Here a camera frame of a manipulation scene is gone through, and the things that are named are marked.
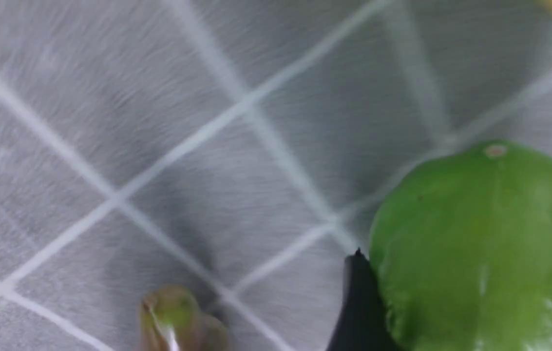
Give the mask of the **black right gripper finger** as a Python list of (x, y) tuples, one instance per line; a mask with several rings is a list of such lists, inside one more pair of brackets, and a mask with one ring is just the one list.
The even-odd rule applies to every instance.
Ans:
[(344, 260), (343, 299), (327, 351), (398, 351), (378, 280), (360, 248)]

